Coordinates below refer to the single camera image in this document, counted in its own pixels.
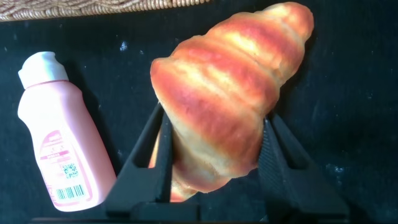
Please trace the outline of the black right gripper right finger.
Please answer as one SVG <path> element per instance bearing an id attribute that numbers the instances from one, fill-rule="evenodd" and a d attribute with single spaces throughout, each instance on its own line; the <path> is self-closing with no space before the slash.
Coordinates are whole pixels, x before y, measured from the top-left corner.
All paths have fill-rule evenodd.
<path id="1" fill-rule="evenodd" d="M 258 159 L 269 223 L 348 223 L 349 207 L 282 118 L 264 119 Z"/>

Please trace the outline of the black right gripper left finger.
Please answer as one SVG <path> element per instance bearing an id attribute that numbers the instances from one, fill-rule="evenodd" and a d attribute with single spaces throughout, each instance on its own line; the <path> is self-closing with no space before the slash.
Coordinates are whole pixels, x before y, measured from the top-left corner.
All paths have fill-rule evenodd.
<path id="1" fill-rule="evenodd" d="M 160 104 L 105 200 L 111 222 L 197 222 L 199 206 L 170 201 L 172 125 Z"/>

